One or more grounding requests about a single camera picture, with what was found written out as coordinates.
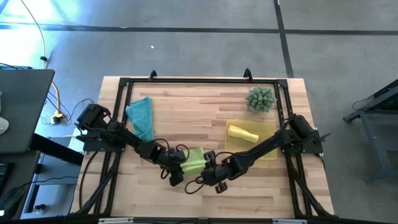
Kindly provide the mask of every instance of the green spiky ball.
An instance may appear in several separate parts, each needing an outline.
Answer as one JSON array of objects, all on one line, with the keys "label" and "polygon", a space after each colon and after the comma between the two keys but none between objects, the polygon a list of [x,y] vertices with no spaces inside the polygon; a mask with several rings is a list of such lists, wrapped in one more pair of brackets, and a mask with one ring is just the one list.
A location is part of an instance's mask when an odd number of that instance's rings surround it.
[{"label": "green spiky ball", "polygon": [[255,113],[268,112],[275,102],[276,98],[270,88],[256,87],[246,97],[248,108]]}]

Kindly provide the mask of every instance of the butcher block tabletop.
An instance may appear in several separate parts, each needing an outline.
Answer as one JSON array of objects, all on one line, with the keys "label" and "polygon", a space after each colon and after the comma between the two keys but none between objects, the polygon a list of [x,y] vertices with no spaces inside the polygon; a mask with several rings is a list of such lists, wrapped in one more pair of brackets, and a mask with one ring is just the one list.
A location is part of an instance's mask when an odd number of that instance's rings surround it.
[{"label": "butcher block tabletop", "polygon": [[[98,104],[113,110],[120,77],[104,77]],[[293,112],[305,116],[313,126],[304,80],[288,78]],[[170,147],[185,144],[190,149],[203,147],[205,152],[224,150],[226,121],[241,119],[274,124],[279,117],[276,105],[268,113],[254,114],[246,107],[245,96],[256,86],[254,83],[134,83],[131,102],[146,96],[152,99],[155,138],[164,138]],[[118,120],[121,121],[126,90],[123,91]],[[283,91],[282,106],[287,117]],[[126,127],[133,131],[128,120]],[[78,183],[92,153],[85,156]],[[217,157],[220,162],[224,154]],[[85,203],[98,186],[104,152],[91,162],[84,179],[82,199]],[[308,188],[326,211],[333,213],[328,182],[320,158],[302,155]],[[184,186],[193,175],[184,177],[176,187],[160,178],[161,168],[142,160],[132,147],[126,147],[119,165],[111,216],[129,217],[209,217],[209,218],[294,218],[286,161],[280,149],[277,159],[256,161],[248,172],[233,181],[226,181],[228,190],[217,194],[214,187],[204,186],[193,195],[184,192]],[[71,212],[78,210],[78,185]],[[195,184],[189,190],[195,190]],[[297,186],[300,208],[304,212],[303,197]],[[108,187],[104,191],[104,209]]]}]

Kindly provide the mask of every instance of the teal towel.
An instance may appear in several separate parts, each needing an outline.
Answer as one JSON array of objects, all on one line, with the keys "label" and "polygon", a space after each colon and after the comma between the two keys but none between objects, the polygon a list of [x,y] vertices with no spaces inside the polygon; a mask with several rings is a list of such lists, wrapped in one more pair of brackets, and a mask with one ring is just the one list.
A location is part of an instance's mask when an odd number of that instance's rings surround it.
[{"label": "teal towel", "polygon": [[152,103],[149,97],[132,102],[126,114],[134,126],[134,134],[145,141],[154,140],[152,129]]}]

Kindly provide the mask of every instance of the yellow toy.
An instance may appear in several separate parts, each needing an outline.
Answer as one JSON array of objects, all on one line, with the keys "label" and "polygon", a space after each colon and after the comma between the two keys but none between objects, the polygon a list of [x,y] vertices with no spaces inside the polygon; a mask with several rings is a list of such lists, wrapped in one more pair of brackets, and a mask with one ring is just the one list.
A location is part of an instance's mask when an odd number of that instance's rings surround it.
[{"label": "yellow toy", "polygon": [[246,130],[243,130],[234,125],[230,125],[227,132],[228,136],[241,138],[249,142],[256,143],[259,140],[259,136],[257,134],[251,134]]}]

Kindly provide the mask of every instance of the yellow cloth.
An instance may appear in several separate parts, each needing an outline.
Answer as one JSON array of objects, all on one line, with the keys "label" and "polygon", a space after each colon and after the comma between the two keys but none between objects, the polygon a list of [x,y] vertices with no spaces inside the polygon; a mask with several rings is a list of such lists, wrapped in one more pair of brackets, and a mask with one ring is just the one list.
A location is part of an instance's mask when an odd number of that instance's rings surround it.
[{"label": "yellow cloth", "polygon": [[[183,150],[185,157],[188,156],[188,151]],[[198,147],[196,149],[189,150],[189,157],[186,162],[181,164],[184,175],[191,175],[201,172],[205,168],[206,160],[203,157],[203,148]]]}]

